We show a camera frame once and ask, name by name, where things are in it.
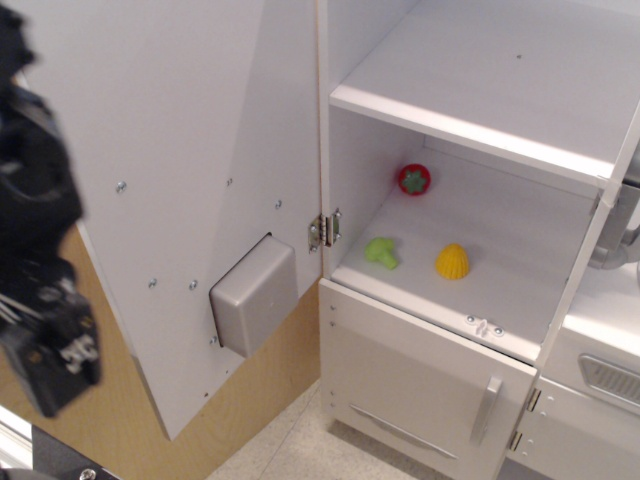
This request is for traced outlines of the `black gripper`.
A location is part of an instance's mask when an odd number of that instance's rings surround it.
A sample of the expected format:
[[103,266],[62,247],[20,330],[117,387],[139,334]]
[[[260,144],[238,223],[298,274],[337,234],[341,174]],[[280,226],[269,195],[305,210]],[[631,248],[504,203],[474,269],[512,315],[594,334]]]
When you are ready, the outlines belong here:
[[1,347],[44,417],[100,383],[97,322],[69,262],[1,262]]

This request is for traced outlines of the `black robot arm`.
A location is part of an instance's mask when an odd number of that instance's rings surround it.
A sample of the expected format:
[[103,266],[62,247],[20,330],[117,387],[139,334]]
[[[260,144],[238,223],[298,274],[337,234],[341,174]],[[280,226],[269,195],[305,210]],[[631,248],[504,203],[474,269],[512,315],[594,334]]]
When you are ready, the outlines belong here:
[[101,379],[99,334],[60,255],[82,215],[64,140],[20,86],[24,19],[1,8],[1,346],[34,408],[52,418]]

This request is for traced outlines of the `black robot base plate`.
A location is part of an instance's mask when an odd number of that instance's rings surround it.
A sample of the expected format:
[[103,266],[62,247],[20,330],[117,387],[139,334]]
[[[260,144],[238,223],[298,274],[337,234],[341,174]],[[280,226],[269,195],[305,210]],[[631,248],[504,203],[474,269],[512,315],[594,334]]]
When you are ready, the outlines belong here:
[[120,479],[74,448],[1,407],[2,479]]

